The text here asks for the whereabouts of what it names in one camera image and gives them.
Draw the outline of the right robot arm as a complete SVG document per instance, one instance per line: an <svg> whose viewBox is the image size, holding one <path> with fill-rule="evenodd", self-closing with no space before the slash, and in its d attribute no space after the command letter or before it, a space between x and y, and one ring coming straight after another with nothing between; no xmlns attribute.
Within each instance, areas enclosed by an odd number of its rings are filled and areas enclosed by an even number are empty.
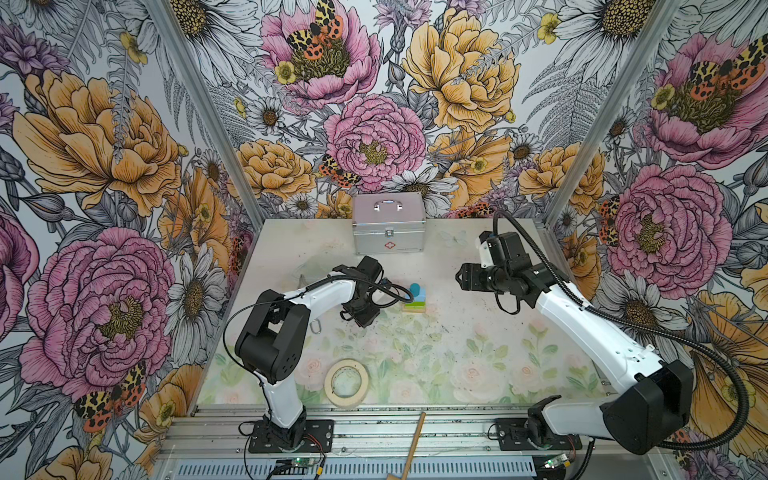
<svg viewBox="0 0 768 480"><path fill-rule="evenodd" d="M612 322L589 312L589 303L556 268L533 264L519 234L484 231L480 260L456 273L464 291L509 294L561 328L607 378L613 392L602 400L571 401L558 395L527 411L526 436L537 447L565 436L617 442L643 455L687 425L693 373L679 360L664 361Z"/></svg>

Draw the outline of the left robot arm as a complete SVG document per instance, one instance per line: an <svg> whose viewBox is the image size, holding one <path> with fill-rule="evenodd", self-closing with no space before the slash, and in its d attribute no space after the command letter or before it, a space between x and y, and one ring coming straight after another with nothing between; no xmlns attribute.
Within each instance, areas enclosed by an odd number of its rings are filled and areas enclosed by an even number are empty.
<svg viewBox="0 0 768 480"><path fill-rule="evenodd" d="M267 439L293 450L303 440L306 408L296 390L294 370L311 321L338 307L345 321L370 326L384 308L374 293L384 287L382 265L365 256L354 267L339 265L325 278L299 290L266 290L258 297L235 342L234 353L255 375L267 402Z"/></svg>

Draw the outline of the silver first aid case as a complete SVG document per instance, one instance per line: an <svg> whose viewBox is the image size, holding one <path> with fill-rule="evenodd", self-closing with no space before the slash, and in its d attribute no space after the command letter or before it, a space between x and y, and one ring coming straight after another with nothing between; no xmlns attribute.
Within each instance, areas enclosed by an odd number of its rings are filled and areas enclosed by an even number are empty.
<svg viewBox="0 0 768 480"><path fill-rule="evenodd" d="M352 202L352 232L359 255L421 252L426 212L416 192L361 194Z"/></svg>

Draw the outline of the masking tape roll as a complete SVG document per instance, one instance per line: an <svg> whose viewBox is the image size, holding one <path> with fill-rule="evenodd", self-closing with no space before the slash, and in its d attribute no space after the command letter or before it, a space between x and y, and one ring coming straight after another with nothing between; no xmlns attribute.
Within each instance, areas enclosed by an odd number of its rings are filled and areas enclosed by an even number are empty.
<svg viewBox="0 0 768 480"><path fill-rule="evenodd" d="M328 370L324 392L334 406L353 408L363 402L369 385L370 377L365 366L357 360L343 359Z"/></svg>

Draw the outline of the wooden stick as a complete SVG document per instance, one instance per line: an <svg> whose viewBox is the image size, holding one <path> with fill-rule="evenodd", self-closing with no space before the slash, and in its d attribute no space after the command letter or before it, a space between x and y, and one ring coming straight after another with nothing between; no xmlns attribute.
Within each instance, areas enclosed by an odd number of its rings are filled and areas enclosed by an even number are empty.
<svg viewBox="0 0 768 480"><path fill-rule="evenodd" d="M418 418L418 421L417 421L417 425L416 425L414 434L413 434L412 439L411 439L411 443L410 443L410 446L409 446L409 450L408 450L408 453L407 453L407 456L406 456L406 460L405 460L404 466L402 468L401 474L400 475L396 475L394 473L389 473L387 475L387 477L386 477L387 480L407 480L408 479L408 476L409 476L409 473L410 473L410 470L411 470L411 467L412 467L412 463L413 463L413 460L414 460L414 457L415 457L415 453L416 453L416 450L417 450L417 447L418 447L418 443L419 443L419 440L421 438L421 434L422 434L422 430L423 430L423 427L424 427L424 424L425 424L426 416L427 416L427 413L425 411L422 411L420 413L420 415L419 415L419 418Z"/></svg>

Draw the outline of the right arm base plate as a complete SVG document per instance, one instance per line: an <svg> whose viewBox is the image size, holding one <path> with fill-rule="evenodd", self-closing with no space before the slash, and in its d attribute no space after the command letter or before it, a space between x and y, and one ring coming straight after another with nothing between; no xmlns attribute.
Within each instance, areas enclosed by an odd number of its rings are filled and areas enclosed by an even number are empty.
<svg viewBox="0 0 768 480"><path fill-rule="evenodd" d="M582 441L577 435L559 436L536 443L522 417L495 419L486 432L489 440L495 441L501 451L579 451Z"/></svg>

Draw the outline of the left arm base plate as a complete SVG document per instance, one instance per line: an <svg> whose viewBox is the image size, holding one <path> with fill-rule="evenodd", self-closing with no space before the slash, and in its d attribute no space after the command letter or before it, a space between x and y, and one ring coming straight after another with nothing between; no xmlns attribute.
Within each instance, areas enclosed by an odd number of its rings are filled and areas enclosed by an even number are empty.
<svg viewBox="0 0 768 480"><path fill-rule="evenodd" d="M334 427L330 419L299 420L290 429L262 419L248 435L246 450L251 454L330 453Z"/></svg>

